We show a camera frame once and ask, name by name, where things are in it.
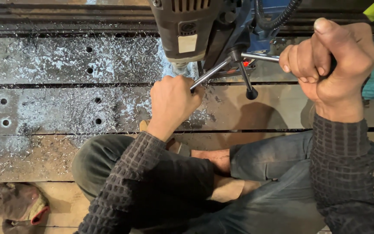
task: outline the jeans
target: jeans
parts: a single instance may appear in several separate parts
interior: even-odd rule
[[[312,132],[280,136],[230,148],[231,176],[254,181],[270,181],[258,189],[218,206],[207,201],[213,186],[214,169],[209,160],[166,152],[163,177],[154,185],[162,194],[158,208],[145,211],[136,228],[147,228],[154,214],[178,223],[173,231],[156,233],[188,234],[315,234],[325,226],[316,209],[310,186],[309,164]],[[89,139],[77,153],[74,179],[84,195],[94,199],[111,169],[133,141],[122,135],[99,135]]]

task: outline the sleeve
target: sleeve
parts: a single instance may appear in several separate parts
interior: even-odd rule
[[[112,169],[75,234],[128,234],[133,194],[147,179],[143,174],[158,163],[164,149],[163,141],[141,132]]]
[[[333,234],[374,234],[374,142],[367,129],[366,120],[314,118],[311,183]]]

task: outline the bare foot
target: bare foot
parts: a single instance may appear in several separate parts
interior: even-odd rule
[[[230,175],[229,149],[215,151],[192,150],[191,157],[210,160],[220,172]]]

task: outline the hand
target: hand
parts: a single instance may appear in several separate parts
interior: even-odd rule
[[[330,53],[337,60],[330,71]],[[298,77],[303,92],[315,102],[317,114],[338,122],[363,119],[361,86],[374,68],[374,44],[366,23],[339,26],[325,18],[314,23],[314,35],[299,45],[288,46],[279,63]]]
[[[13,224],[12,220],[3,221],[4,234],[37,234],[37,226],[29,221],[22,221]]]
[[[154,83],[150,92],[152,119],[148,133],[167,141],[174,130],[201,105],[205,91],[203,87],[197,87],[192,94],[190,87],[193,83],[193,79],[182,75],[167,75]]]
[[[0,217],[3,219],[38,224],[48,210],[48,202],[36,187],[0,183]]]

